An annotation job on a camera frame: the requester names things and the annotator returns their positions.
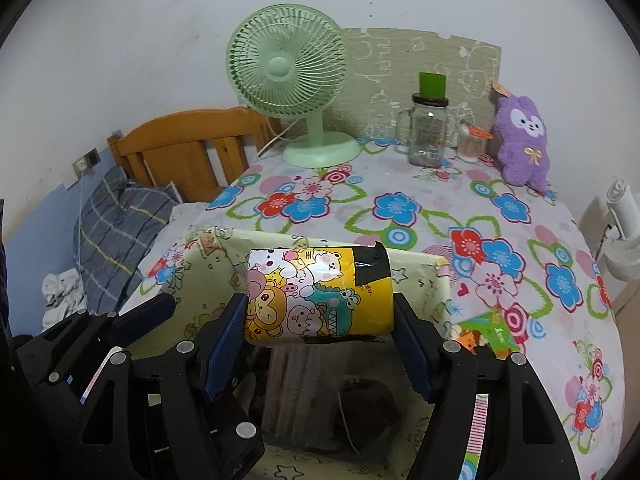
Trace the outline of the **green tissue pack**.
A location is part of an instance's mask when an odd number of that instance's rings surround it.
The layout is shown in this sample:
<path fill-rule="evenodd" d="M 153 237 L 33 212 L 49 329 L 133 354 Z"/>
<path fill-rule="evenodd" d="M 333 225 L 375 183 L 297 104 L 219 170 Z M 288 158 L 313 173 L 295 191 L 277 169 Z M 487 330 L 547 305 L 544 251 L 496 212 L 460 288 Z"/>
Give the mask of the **green tissue pack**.
<path fill-rule="evenodd" d="M 476 354 L 478 348 L 490 349 L 500 360 L 518 352 L 518 345 L 502 312 L 498 310 L 452 324 L 450 338 L 473 354 Z"/>

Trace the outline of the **yellow cartoon tissue pack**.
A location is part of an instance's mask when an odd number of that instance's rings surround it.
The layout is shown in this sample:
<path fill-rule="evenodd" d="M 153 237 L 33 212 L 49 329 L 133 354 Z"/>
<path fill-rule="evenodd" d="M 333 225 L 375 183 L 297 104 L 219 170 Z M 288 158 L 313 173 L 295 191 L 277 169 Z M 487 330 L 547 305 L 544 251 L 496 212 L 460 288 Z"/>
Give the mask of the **yellow cartoon tissue pack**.
<path fill-rule="evenodd" d="M 392 269 L 373 246 L 250 253 L 245 337 L 253 344 L 375 338 L 394 326 Z"/>

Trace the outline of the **clear plastic sleeve pack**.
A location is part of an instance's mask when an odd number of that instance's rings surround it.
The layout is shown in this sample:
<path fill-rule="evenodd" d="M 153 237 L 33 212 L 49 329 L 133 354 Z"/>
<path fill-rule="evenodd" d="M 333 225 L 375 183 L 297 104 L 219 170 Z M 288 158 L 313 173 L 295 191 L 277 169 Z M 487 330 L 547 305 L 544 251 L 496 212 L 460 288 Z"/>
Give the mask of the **clear plastic sleeve pack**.
<path fill-rule="evenodd" d="M 347 344 L 271 350 L 262 431 L 294 450 L 335 453 L 338 393 L 346 378 Z"/>

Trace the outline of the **pink tissue pack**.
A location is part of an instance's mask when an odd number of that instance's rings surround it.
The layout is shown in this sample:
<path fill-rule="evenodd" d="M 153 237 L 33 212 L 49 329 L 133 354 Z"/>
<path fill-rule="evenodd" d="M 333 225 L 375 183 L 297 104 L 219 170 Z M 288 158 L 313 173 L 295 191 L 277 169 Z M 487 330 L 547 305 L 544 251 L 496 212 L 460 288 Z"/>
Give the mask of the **pink tissue pack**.
<path fill-rule="evenodd" d="M 107 355 L 102 360 L 102 362 L 99 365 L 98 369 L 96 370 L 96 372 L 93 374 L 92 378 L 90 379 L 90 382 L 88 383 L 88 386 L 85 388 L 84 393 L 81 395 L 80 401 L 79 401 L 80 404 L 84 404 L 87 401 L 88 396 L 89 396 L 92 388 L 94 387 L 94 385 L 98 381 L 98 378 L 100 377 L 100 375 L 102 373 L 102 370 L 104 370 L 104 367 L 106 367 L 106 364 L 108 362 L 110 362 L 111 357 L 114 356 L 115 353 L 118 353 L 118 352 L 121 352 L 121 351 L 122 351 L 122 347 L 113 347 L 113 348 L 111 348 L 111 350 L 109 352 L 107 352 Z"/>

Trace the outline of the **white crumpled cloth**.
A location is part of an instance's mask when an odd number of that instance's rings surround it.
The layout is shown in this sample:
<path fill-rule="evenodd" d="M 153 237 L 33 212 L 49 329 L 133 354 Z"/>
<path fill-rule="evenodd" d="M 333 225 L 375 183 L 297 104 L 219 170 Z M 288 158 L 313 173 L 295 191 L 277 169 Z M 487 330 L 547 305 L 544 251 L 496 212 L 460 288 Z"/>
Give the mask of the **white crumpled cloth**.
<path fill-rule="evenodd" d="M 48 330 L 64 318 L 87 309 L 87 297 L 80 274 L 75 268 L 60 274 L 50 273 L 42 281 L 41 292 L 46 300 L 42 330 Z"/>

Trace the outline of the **yellow cartoon storage box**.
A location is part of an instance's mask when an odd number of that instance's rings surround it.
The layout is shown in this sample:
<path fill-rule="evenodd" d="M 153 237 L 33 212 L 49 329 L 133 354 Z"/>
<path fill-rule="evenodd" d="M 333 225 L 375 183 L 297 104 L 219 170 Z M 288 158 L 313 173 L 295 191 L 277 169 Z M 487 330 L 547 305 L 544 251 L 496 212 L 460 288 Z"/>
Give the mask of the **yellow cartoon storage box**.
<path fill-rule="evenodd" d="M 190 230 L 174 244 L 158 248 L 145 263 L 143 280 L 128 297 L 132 310 L 164 292 L 173 296 L 174 315 L 132 347 L 135 356 L 154 356 L 171 344 L 194 338 L 210 321 L 221 316 L 236 292 L 247 296 L 250 253 L 265 248 L 373 246 L 378 242 L 334 243 L 300 236 L 242 231 L 221 226 Z M 392 269 L 393 296 L 403 294 L 422 320 L 429 320 L 449 296 L 446 258 L 386 248 Z M 242 359 L 234 391 L 243 408 L 262 430 L 262 414 L 271 350 L 299 344 L 253 344 Z M 347 344 L 346 378 L 378 380 L 393 393 L 400 421 L 366 448 L 355 448 L 334 426 L 340 449 L 335 453 L 284 448 L 265 439 L 265 455 L 254 468 L 258 478 L 291 479 L 405 479 L 422 444 L 432 410 L 413 392 L 390 333 L 375 338 L 302 342 L 302 346 Z"/>

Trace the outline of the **grey plaid pillow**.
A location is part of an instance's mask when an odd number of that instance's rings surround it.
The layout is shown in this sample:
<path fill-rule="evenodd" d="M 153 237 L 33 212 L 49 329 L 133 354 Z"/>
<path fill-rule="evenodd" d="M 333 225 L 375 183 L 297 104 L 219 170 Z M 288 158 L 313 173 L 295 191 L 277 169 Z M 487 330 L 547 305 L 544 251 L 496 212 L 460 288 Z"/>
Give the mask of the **grey plaid pillow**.
<path fill-rule="evenodd" d="M 122 167 L 107 171 L 82 206 L 74 227 L 74 257 L 87 309 L 119 310 L 142 281 L 139 263 L 179 203 L 173 188 L 144 186 Z"/>

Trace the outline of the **floral tablecloth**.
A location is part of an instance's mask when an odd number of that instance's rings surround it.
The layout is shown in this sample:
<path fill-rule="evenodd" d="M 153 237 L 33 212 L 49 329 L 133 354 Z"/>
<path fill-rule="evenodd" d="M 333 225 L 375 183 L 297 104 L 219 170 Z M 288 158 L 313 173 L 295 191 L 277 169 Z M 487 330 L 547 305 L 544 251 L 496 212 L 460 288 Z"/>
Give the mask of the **floral tablecloth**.
<path fill-rule="evenodd" d="M 346 164 L 303 169 L 270 152 L 168 242 L 202 226 L 446 258 L 440 328 L 501 311 L 559 415 L 582 478 L 601 479 L 623 434 L 624 362 L 605 281 L 567 206 L 502 180 L 494 160 L 409 164 L 391 140 Z"/>

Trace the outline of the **wooden bed headboard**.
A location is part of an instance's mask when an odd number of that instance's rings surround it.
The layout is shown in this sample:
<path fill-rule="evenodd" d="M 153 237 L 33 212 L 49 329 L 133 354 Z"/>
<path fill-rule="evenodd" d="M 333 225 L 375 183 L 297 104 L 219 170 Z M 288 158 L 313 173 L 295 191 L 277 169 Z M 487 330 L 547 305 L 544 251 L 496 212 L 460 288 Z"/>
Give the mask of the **wooden bed headboard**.
<path fill-rule="evenodd" d="M 186 110 L 145 122 L 130 133 L 107 138 L 116 165 L 144 186 L 174 184 L 189 202 L 213 200 L 224 189 L 208 148 L 219 158 L 228 184 L 250 166 L 246 139 L 263 148 L 281 131 L 280 122 L 248 107 Z"/>

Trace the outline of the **glass mason jar mug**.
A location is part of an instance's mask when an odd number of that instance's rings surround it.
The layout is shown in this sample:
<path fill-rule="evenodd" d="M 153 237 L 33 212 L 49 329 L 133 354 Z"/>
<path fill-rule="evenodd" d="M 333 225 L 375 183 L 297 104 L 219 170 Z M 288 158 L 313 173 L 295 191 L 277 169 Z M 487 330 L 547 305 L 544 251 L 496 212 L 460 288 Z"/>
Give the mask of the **glass mason jar mug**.
<path fill-rule="evenodd" d="M 411 165 L 442 166 L 448 136 L 448 99 L 413 93 L 411 106 L 397 114 L 395 136 Z"/>

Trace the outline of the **purple plush bunny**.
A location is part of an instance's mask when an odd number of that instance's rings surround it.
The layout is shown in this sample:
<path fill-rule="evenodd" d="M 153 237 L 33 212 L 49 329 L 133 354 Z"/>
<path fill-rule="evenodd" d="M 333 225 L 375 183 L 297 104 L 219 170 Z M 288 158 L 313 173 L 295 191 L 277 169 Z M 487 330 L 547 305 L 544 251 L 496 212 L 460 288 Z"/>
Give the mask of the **purple plush bunny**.
<path fill-rule="evenodd" d="M 547 128 L 534 101 L 528 96 L 499 94 L 494 131 L 500 141 L 497 158 L 503 180 L 546 192 L 550 170 Z"/>

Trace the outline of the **green cup on jar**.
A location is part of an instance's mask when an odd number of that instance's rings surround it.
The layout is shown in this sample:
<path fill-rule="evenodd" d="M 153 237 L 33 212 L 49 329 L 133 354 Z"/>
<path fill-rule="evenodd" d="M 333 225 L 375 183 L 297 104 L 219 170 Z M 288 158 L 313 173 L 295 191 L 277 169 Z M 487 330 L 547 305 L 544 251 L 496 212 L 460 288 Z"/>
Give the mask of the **green cup on jar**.
<path fill-rule="evenodd" d="M 446 76 L 438 73 L 419 74 L 419 93 L 422 98 L 443 100 L 446 98 Z"/>

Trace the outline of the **green patterned board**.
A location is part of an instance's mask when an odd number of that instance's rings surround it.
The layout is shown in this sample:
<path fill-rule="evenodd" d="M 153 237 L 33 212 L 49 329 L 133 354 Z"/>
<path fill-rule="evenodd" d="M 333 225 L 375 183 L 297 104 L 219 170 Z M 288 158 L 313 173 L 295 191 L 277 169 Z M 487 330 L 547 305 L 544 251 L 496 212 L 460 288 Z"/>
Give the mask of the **green patterned board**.
<path fill-rule="evenodd" d="M 490 84 L 500 76 L 501 48 L 480 40 L 402 28 L 346 28 L 349 74 L 341 95 L 323 112 L 324 128 L 365 138 L 392 138 L 397 114 L 412 107 L 419 75 L 446 77 L 447 144 L 459 122 L 491 129 Z"/>

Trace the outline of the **green desk fan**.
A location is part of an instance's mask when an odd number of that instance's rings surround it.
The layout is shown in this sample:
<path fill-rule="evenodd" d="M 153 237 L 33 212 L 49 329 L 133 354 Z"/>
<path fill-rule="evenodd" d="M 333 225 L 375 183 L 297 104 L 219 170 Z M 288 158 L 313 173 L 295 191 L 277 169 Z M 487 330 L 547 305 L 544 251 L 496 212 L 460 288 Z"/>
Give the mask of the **green desk fan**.
<path fill-rule="evenodd" d="M 323 112 L 344 90 L 348 61 L 340 26 L 321 11 L 294 3 L 250 14 L 227 47 L 228 78 L 252 110 L 306 122 L 306 133 L 283 151 L 283 159 L 299 168 L 337 166 L 360 154 L 353 136 L 323 125 Z"/>

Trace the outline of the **wall power socket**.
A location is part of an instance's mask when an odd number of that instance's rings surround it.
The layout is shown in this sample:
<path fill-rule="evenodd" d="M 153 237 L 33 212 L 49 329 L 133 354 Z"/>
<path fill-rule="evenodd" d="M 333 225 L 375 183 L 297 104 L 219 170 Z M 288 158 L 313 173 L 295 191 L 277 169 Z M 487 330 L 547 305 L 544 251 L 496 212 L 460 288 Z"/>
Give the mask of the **wall power socket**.
<path fill-rule="evenodd" d="M 73 162 L 73 170 L 78 178 L 82 178 L 87 172 L 93 170 L 93 168 L 101 161 L 100 154 L 96 148 L 88 151 L 85 155 L 82 155 Z"/>

